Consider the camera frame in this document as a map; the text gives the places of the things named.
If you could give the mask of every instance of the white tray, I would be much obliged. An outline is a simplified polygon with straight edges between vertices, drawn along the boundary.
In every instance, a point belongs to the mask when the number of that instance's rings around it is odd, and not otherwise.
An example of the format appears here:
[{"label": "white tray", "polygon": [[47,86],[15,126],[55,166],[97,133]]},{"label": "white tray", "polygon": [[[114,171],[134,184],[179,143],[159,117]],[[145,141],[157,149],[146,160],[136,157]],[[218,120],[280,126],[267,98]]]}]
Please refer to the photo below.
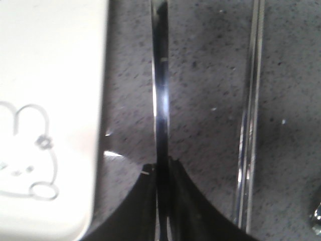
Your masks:
[{"label": "white tray", "polygon": [[91,222],[106,15],[0,1],[0,240],[78,240]]}]

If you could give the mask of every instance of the cartoon rabbit drawing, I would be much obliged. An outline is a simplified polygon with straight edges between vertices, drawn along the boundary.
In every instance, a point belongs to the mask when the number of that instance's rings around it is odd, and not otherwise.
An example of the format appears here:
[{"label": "cartoon rabbit drawing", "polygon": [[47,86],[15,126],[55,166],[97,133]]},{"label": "cartoon rabbit drawing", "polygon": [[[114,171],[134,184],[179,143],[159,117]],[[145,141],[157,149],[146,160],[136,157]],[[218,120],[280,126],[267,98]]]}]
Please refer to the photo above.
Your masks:
[{"label": "cartoon rabbit drawing", "polygon": [[[44,119],[44,131],[36,139],[19,132],[21,114],[26,109],[36,110]],[[16,109],[4,101],[0,101],[0,111],[7,111],[13,120],[8,127],[12,129],[10,135],[0,132],[0,195],[44,201],[56,199],[59,195],[55,185],[58,164],[49,137],[47,112],[36,104]]]}]

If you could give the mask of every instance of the rabbit ear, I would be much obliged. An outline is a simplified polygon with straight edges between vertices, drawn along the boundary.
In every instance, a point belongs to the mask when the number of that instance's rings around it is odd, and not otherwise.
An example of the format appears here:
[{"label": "rabbit ear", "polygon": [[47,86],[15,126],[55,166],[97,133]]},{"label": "rabbit ear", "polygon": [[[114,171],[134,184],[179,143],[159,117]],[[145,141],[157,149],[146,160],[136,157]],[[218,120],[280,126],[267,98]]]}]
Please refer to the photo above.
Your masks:
[{"label": "rabbit ear", "polygon": [[[37,112],[41,115],[42,120],[39,119]],[[15,135],[22,132],[31,135],[32,138],[40,135],[47,136],[49,117],[46,110],[36,104],[28,104],[18,109],[15,114],[14,132]]]},{"label": "rabbit ear", "polygon": [[17,109],[13,104],[5,101],[0,101],[0,135],[6,136],[7,134],[12,135],[14,133],[14,119]]}]

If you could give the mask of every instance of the granite surface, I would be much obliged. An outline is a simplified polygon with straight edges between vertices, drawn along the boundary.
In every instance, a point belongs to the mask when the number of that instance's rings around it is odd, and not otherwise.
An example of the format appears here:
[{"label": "granite surface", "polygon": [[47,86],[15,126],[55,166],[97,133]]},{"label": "granite surface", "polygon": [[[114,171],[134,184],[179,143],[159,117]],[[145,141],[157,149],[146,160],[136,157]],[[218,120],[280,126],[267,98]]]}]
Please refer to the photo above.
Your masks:
[{"label": "granite surface", "polygon": [[[266,1],[252,234],[318,240],[321,3]],[[252,1],[170,1],[170,155],[231,218]],[[149,1],[110,3],[106,156],[93,227],[155,162]]]}]

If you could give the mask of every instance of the metal rod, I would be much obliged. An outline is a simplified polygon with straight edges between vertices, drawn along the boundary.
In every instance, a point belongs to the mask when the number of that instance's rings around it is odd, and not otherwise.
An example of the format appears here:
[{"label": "metal rod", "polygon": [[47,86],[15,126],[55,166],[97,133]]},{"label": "metal rod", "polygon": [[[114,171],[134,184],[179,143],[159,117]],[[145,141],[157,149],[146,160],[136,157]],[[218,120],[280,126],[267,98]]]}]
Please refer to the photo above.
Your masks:
[{"label": "metal rod", "polygon": [[248,57],[249,67],[244,91],[234,213],[236,225],[247,233],[251,230],[263,23],[264,0],[254,0]]},{"label": "metal rod", "polygon": [[151,0],[153,113],[156,143],[156,184],[160,237],[168,241],[169,199],[169,34],[168,1]]}]

